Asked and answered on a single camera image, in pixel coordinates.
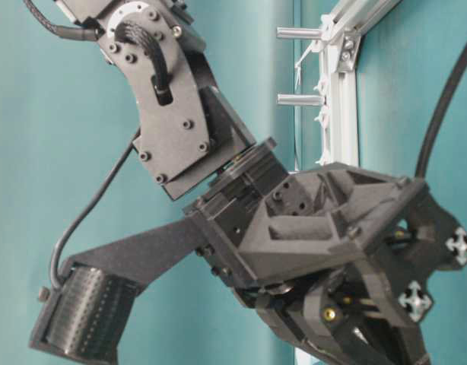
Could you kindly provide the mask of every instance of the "teal curtain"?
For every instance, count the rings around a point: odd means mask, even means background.
[[[57,23],[52,2],[36,0]],[[294,168],[294,120],[275,105],[292,90],[293,45],[275,27],[293,24],[293,2],[195,0],[190,11],[208,43],[222,91],[259,141]],[[126,79],[94,44],[48,34],[20,1],[0,2],[0,363],[68,363],[27,348],[48,284],[51,248],[84,207],[138,125]],[[205,187],[170,202],[136,158],[73,236],[64,256],[179,219]],[[136,302],[120,344],[137,365],[287,365],[293,349],[240,306],[188,257]]]
[[[403,0],[367,35],[358,67],[361,163],[414,174],[431,114],[467,42],[467,0]],[[467,229],[467,72],[435,144],[427,179]],[[423,323],[433,363],[467,365],[467,267],[438,272]]]

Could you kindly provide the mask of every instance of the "braided cable sleeve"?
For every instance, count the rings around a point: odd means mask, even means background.
[[[30,13],[45,27],[49,32],[61,37],[65,40],[88,40],[94,42],[100,38],[102,32],[100,29],[94,28],[79,28],[79,27],[63,27],[56,25],[47,20],[40,12],[32,0],[24,0],[24,4]]]
[[[161,92],[169,87],[166,59],[159,42],[144,28],[131,21],[123,21],[115,30],[115,39],[122,43],[133,43],[140,46],[151,59],[156,71],[155,86]]]
[[[37,19],[37,21],[39,21],[43,25],[43,27],[45,27],[49,32],[53,34],[58,33],[58,26],[48,21],[43,15],[43,13],[40,12],[40,10],[36,7],[36,5],[34,5],[34,3],[31,0],[24,0],[24,4],[29,9],[30,13]]]

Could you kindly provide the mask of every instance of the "silver rod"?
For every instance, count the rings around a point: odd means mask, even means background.
[[[279,94],[278,105],[322,106],[325,98],[318,95]]]
[[[278,38],[288,40],[321,40],[322,31],[320,29],[309,28],[283,28],[277,29]]]

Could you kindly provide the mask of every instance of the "black cylinder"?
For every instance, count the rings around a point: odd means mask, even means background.
[[[76,268],[65,283],[46,340],[76,360],[112,360],[136,294],[129,280]]]

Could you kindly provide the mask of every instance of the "wire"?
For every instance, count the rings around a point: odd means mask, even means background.
[[[159,42],[144,28],[131,21],[123,21],[115,29],[115,39],[122,43],[133,43],[140,46],[151,59],[155,76],[155,87],[158,93],[169,89],[169,76],[164,54]]]
[[[53,24],[47,20],[43,13],[41,13],[37,6],[32,2],[32,0],[24,0],[24,4],[29,9],[30,13],[37,19],[37,21],[43,25],[43,27],[45,27],[49,32],[63,39],[96,41],[102,34],[98,29],[63,27],[61,25]]]
[[[424,142],[421,146],[421,151],[418,158],[418,164],[416,165],[416,177],[424,178],[426,176],[428,163],[433,150],[434,142],[437,139],[438,132],[440,131],[441,124],[445,118],[446,111],[450,105],[456,88],[459,86],[459,82],[467,69],[467,44],[462,51],[455,67],[450,74],[450,77],[446,81],[445,88],[438,100],[436,109],[434,110],[433,117],[431,118],[430,125],[428,126]]]
[[[52,251],[51,261],[49,263],[49,279],[51,280],[52,286],[56,290],[61,289],[64,284],[64,280],[59,276],[59,260],[66,243],[68,242],[69,238],[74,233],[74,231],[78,228],[80,223],[90,214],[90,212],[95,208],[97,203],[102,199],[103,194],[105,194],[106,190],[110,186],[110,183],[115,179],[115,176],[122,168],[122,165],[127,160],[127,157],[129,157],[130,153],[134,149],[133,142],[140,135],[140,131],[141,129],[138,129],[138,131],[134,134],[134,137],[132,137],[132,140],[129,142],[129,145],[127,146],[126,150],[122,153],[122,156],[120,156],[115,166],[106,176],[105,180],[103,181],[98,191],[95,193],[94,197],[84,208],[84,210],[70,224],[70,226],[63,233],[62,237],[56,243],[54,250]]]

